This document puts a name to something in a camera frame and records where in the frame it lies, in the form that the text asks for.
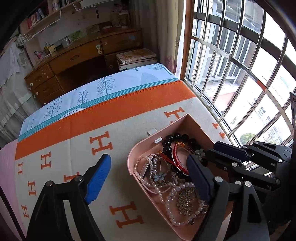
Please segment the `silver leaf pearl hairpiece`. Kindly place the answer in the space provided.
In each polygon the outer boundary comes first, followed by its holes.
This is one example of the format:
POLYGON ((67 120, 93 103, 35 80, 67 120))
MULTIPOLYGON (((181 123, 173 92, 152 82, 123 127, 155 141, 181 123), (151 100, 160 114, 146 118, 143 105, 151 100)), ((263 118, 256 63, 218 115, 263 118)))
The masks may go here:
POLYGON ((179 214, 195 219, 204 217, 208 211, 208 204, 202 200, 194 187, 186 187, 177 195, 177 209, 179 214))

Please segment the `blue flower pearl brooch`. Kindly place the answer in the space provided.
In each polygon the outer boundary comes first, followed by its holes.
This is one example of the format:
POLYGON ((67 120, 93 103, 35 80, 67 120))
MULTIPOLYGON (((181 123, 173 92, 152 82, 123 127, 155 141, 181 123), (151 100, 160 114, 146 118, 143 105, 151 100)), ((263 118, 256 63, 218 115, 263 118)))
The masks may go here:
POLYGON ((152 174, 151 180, 157 186, 164 186, 167 181, 166 177, 169 173, 169 166, 167 165, 166 161, 160 157, 153 157, 152 158, 152 174))

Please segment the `white pearl bracelet gold charm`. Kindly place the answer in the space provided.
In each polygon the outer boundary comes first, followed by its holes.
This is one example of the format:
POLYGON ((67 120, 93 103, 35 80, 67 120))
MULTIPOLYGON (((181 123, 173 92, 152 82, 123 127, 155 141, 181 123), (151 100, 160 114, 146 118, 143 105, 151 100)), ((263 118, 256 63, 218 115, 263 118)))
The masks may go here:
POLYGON ((173 187, 165 201, 166 215, 172 226, 193 225, 198 218, 204 218, 208 211, 206 201, 198 197, 193 182, 173 187))

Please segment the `silver ring red charm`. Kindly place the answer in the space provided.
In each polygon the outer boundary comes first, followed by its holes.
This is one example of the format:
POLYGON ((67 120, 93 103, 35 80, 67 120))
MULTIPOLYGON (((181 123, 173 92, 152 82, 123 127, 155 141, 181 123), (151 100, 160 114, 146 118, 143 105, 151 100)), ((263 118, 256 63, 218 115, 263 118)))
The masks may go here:
POLYGON ((150 164, 149 164, 149 162, 146 162, 144 165, 143 165, 143 167, 142 167, 142 169, 141 169, 141 171, 140 171, 140 177, 141 178, 145 178, 145 176, 147 175, 147 173, 149 172, 149 168, 150 168, 150 164))

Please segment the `pink rectangular storage box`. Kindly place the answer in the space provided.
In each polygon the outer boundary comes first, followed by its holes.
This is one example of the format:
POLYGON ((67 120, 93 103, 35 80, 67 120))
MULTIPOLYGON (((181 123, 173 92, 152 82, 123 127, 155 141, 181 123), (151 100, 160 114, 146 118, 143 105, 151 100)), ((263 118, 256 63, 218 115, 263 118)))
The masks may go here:
POLYGON ((187 157, 193 154, 199 161, 202 161, 205 158, 205 152, 212 147, 212 140, 193 117, 186 114, 137 143, 128 155, 129 173, 133 175, 136 182, 142 187, 144 194, 181 240, 192 240, 205 217, 196 219, 193 225, 172 226, 165 206, 165 201, 171 190, 159 195, 151 194, 144 190, 140 183, 143 178, 139 174, 143 165, 149 162, 149 172, 143 180, 155 185, 151 180, 151 174, 152 158, 156 156, 163 158, 169 166, 167 182, 177 181, 177 186, 181 183, 192 182, 186 167, 187 157))

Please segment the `orange grey H blanket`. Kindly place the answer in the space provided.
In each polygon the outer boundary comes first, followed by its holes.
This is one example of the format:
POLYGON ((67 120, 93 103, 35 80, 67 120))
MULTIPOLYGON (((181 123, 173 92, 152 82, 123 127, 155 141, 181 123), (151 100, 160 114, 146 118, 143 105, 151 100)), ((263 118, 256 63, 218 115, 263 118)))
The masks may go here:
POLYGON ((15 181, 24 228, 44 184, 69 182, 111 156, 111 170, 89 208, 106 240, 178 240, 129 174, 128 154, 147 131, 190 114, 214 142, 228 142, 198 97, 181 81, 137 90, 63 118, 18 142, 15 181))

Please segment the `pink bed sheet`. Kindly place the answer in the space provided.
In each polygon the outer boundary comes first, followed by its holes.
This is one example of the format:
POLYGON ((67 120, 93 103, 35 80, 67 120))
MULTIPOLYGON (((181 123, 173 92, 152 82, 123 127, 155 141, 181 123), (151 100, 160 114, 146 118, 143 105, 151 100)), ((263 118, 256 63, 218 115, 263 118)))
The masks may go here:
POLYGON ((18 220, 18 223, 26 236, 27 232, 23 226, 21 214, 19 211, 19 203, 16 196, 16 182, 15 182, 15 155, 16 144, 18 139, 6 144, 1 149, 1 188, 10 203, 10 206, 18 220))

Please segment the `metal window grille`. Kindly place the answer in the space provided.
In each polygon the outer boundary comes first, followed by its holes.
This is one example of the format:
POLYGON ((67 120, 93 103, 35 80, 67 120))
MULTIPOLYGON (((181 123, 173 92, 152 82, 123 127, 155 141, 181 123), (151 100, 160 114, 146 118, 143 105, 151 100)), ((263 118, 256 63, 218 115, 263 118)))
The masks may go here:
POLYGON ((293 142, 295 49, 256 1, 186 1, 182 78, 236 146, 293 142))

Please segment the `blue white tree sheet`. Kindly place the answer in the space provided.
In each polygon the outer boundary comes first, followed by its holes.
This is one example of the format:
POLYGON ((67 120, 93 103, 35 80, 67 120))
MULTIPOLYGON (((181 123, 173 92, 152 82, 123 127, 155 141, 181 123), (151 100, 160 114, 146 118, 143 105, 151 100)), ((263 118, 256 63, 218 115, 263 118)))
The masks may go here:
POLYGON ((51 101, 45 101, 42 108, 25 119, 18 141, 98 103, 176 80, 177 77, 161 63, 140 66, 99 78, 62 96, 54 97, 51 101))

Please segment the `wooden desk with drawers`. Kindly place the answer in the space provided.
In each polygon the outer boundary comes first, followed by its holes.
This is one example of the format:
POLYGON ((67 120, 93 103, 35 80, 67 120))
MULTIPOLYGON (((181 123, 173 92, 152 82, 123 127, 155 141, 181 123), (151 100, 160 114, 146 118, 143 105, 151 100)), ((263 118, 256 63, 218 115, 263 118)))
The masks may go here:
POLYGON ((117 54, 142 47, 140 28, 87 35, 40 61, 25 82, 34 99, 45 105, 77 87, 118 73, 117 54))

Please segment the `white lace covered furniture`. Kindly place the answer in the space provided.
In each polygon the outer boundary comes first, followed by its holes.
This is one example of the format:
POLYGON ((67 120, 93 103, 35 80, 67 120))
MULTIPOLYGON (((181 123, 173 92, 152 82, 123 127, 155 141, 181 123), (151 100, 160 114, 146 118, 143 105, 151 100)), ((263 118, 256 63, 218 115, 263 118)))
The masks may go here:
POLYGON ((24 120, 41 108, 25 82, 31 71, 25 51, 10 42, 1 55, 1 148, 17 139, 24 120))

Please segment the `stack of books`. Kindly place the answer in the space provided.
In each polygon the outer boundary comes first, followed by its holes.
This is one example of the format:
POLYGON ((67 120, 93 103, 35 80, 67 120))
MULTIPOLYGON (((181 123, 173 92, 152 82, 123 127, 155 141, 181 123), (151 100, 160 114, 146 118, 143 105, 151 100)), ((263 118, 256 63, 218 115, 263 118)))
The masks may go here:
POLYGON ((157 55, 147 48, 116 54, 120 71, 157 63, 157 55))

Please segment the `beige curtain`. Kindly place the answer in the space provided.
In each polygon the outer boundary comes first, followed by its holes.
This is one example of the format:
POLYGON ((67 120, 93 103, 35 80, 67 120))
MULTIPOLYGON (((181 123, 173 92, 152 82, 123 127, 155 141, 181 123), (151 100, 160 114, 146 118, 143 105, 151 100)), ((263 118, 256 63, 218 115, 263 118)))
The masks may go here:
POLYGON ((177 69, 184 5, 185 1, 134 1, 144 46, 172 73, 177 69))

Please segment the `white mug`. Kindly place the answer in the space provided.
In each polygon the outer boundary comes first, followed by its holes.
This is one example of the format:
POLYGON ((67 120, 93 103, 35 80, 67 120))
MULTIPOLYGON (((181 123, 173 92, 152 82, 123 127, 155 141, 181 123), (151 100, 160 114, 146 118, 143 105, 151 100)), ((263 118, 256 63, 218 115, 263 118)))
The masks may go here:
POLYGON ((67 48, 70 45, 72 45, 72 41, 69 37, 65 37, 61 40, 61 44, 62 44, 63 48, 67 48))

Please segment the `wooden bookshelf with books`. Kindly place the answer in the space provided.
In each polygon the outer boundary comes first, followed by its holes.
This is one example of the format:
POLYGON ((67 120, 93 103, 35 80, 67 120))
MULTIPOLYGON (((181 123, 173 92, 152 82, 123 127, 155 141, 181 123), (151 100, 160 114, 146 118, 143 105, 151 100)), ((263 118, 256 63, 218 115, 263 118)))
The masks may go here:
POLYGON ((131 1, 42 1, 20 24, 31 65, 38 65, 49 47, 64 39, 75 42, 133 28, 131 6, 131 1))

